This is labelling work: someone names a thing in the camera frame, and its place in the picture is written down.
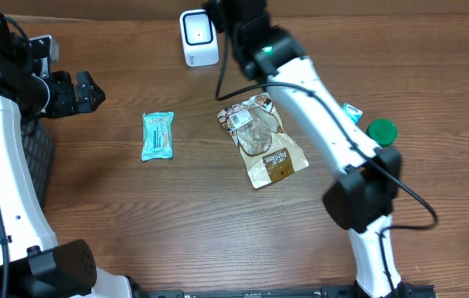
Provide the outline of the brown white snack pouch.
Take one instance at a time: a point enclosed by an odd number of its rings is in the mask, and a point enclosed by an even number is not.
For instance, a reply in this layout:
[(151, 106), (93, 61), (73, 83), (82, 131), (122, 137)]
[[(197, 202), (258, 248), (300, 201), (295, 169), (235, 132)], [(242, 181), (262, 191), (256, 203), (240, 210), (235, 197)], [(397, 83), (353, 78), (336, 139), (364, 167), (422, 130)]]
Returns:
[(309, 166), (302, 148), (283, 130), (269, 94), (228, 106), (217, 118), (233, 139), (255, 189), (274, 184)]

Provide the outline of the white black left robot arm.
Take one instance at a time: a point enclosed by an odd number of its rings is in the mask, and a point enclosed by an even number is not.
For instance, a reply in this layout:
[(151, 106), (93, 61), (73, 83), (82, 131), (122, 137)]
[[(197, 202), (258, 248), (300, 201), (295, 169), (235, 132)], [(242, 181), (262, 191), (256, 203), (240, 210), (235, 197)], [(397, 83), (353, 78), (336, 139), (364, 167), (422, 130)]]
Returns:
[(22, 126), (105, 99), (88, 72), (51, 71), (57, 56), (51, 36), (29, 38), (0, 13), (0, 297), (138, 297), (131, 278), (96, 266), (86, 241), (59, 244), (36, 197)]

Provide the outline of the green lid jar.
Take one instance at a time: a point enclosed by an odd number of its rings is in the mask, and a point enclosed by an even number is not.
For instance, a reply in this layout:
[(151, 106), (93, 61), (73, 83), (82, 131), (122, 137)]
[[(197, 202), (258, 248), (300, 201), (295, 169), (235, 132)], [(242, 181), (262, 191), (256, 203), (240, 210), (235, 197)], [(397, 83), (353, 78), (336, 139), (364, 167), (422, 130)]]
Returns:
[(399, 135), (396, 125), (388, 119), (374, 120), (366, 130), (367, 135), (381, 147), (391, 146)]

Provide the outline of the teal tissue pack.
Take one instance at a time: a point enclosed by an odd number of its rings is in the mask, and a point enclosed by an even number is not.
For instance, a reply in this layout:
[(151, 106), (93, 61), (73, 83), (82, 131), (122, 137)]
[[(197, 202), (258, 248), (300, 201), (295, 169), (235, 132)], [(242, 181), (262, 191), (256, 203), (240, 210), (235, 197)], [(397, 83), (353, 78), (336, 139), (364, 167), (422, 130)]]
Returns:
[(344, 114), (355, 124), (361, 120), (363, 112), (349, 103), (344, 103), (341, 107)]

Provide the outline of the teal long snack packet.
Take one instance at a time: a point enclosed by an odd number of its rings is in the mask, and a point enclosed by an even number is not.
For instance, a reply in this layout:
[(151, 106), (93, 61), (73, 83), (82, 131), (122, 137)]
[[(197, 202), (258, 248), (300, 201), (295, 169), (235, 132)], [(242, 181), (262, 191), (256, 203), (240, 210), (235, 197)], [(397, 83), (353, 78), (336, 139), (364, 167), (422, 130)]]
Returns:
[(172, 123), (175, 113), (143, 114), (142, 161), (173, 158)]

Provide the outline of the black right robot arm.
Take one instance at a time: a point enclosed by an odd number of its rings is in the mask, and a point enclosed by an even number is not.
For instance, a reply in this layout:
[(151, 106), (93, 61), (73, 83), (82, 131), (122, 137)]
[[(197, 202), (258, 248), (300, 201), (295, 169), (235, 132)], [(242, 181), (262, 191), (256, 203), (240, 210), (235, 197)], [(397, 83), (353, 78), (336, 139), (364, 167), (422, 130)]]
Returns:
[(381, 148), (345, 115), (301, 44), (272, 25), (265, 1), (206, 1), (203, 8), (231, 42), (244, 76), (291, 113), (326, 159), (335, 182), (322, 201), (350, 236), (360, 294), (398, 296), (402, 280), (389, 232), (398, 193), (398, 151)]

